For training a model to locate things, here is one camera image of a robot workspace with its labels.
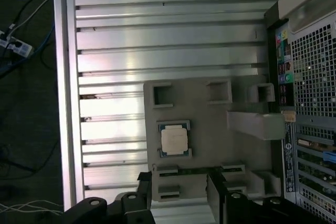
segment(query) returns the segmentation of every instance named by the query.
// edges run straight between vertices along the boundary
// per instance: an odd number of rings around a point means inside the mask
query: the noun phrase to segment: ventilation grille
[[[310,127],[310,126],[302,126],[302,125],[297,125],[297,133],[301,133],[307,136],[314,136],[314,137],[329,139],[329,140],[333,140],[333,134],[334,134],[334,132],[331,130],[326,130],[326,129],[317,128],[317,127]]]
[[[336,117],[336,39],[327,25],[292,44],[298,115]]]
[[[320,217],[321,219],[326,220],[330,224],[336,224],[336,220],[332,219],[331,217],[324,214],[322,211],[320,211],[319,209],[317,209],[316,207],[312,206],[311,204],[309,204],[308,202],[306,202],[304,200],[301,200],[301,207],[303,207],[305,210],[313,213],[314,215]]]
[[[332,215],[336,216],[336,209],[335,209],[335,204],[332,204],[330,202],[327,202],[326,200],[322,199],[318,195],[308,191],[305,188],[301,189],[301,194],[305,196],[307,199],[310,201],[314,202],[316,205],[322,207]]]

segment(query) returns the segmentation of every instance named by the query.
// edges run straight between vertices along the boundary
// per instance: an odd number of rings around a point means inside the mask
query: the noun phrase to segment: blue connector
[[[323,161],[329,161],[336,164],[335,152],[323,152]]]

